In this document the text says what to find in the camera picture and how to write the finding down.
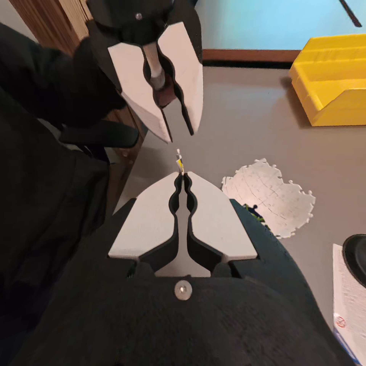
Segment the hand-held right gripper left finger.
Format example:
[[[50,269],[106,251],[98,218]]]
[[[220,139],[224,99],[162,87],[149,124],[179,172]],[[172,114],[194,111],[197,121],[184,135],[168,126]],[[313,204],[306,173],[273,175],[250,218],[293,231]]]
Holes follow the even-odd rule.
[[[123,206],[128,214],[108,257],[147,263],[154,272],[171,263],[179,250],[176,212],[182,175],[174,172]]]

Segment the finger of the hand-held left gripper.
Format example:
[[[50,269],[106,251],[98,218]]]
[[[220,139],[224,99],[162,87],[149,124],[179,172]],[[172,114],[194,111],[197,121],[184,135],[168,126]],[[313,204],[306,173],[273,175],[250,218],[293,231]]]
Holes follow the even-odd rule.
[[[149,131],[165,143],[171,143],[164,113],[156,104],[153,87],[144,75],[145,57],[142,48],[118,43],[109,47],[108,52],[121,86],[121,96]]]
[[[178,90],[182,115],[193,136],[199,130],[203,111],[203,65],[184,22],[168,25],[157,40],[157,48],[172,68],[172,80]]]

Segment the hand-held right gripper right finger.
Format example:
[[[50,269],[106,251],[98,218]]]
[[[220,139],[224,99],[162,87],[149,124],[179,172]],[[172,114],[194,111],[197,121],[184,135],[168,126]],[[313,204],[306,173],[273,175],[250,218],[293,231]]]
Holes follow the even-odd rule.
[[[185,173],[187,251],[212,273],[219,263],[257,259],[258,253],[230,199],[193,172]]]

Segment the white puzzle ball shell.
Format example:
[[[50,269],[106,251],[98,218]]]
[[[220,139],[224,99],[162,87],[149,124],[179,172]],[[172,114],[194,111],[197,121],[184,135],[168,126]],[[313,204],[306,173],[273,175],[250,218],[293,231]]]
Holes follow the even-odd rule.
[[[316,198],[293,181],[284,182],[281,171],[265,158],[242,166],[222,179],[221,190],[249,210],[279,239],[290,238],[313,217]]]

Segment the person's left forearm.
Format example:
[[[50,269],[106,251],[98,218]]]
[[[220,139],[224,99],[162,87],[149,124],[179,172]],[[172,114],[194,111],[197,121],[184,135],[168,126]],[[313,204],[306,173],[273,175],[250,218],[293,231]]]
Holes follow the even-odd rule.
[[[25,114],[53,126],[88,127],[126,106],[100,69],[89,37],[72,56],[1,23],[1,119]]]

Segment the person's left hand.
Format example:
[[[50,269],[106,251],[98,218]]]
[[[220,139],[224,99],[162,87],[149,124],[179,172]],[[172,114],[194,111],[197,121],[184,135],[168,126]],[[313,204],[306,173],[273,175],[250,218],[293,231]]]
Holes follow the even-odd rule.
[[[171,76],[167,73],[165,73],[164,76],[165,76],[164,86],[159,90],[155,90],[154,92],[157,105],[160,108],[165,108],[167,105],[169,105],[173,100],[177,98],[175,94],[175,84]]]

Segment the black office chair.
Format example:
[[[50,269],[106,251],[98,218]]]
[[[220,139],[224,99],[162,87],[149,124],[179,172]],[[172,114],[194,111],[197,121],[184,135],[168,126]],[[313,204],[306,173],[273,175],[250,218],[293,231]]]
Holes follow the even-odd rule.
[[[110,165],[105,148],[131,149],[137,144],[139,136],[138,130],[133,127],[101,120],[86,128],[64,127],[59,141],[76,146],[89,157]]]

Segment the person's black jacket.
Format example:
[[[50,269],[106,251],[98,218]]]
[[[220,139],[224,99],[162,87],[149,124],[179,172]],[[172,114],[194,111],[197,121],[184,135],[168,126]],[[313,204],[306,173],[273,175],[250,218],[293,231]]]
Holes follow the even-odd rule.
[[[62,145],[36,114],[1,88],[1,365],[34,332],[106,212],[107,164]]]

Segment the black hemisphere bowl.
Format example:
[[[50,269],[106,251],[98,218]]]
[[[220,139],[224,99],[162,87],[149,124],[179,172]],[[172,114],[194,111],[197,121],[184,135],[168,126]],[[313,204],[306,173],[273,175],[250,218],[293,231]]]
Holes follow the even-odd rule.
[[[343,259],[347,269],[363,287],[366,287],[366,235],[355,234],[343,243]]]

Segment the white instruction sheet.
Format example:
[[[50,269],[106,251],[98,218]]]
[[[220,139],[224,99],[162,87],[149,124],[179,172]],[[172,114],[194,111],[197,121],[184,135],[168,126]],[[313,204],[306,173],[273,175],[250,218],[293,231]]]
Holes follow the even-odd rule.
[[[333,244],[333,332],[356,365],[366,365],[366,289]]]

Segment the yellow plastic bin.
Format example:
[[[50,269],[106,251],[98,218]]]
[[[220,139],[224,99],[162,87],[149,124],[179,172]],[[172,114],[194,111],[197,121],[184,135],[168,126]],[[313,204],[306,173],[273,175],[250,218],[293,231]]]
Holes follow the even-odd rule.
[[[311,38],[290,68],[312,126],[366,124],[366,35]]]

